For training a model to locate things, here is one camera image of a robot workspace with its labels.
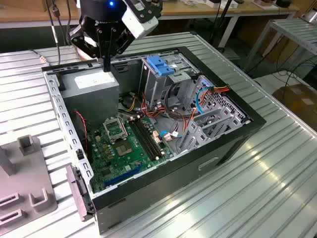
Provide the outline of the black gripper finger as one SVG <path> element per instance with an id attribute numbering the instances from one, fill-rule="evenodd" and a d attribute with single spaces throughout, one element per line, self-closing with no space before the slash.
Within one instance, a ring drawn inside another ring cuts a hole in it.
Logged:
<path id="1" fill-rule="evenodd" d="M 110 41 L 106 51 L 106 71 L 110 71 L 111 58 L 122 54 L 127 47 L 135 40 L 133 34 L 127 27 L 112 28 L 110 33 Z"/>
<path id="2" fill-rule="evenodd" d="M 70 32 L 70 41 L 86 55 L 100 61 L 103 71 L 107 72 L 107 41 L 102 39 L 102 31 L 99 33 L 99 30 L 94 28 L 91 33 L 95 39 L 85 33 L 81 25 L 78 25 Z"/>

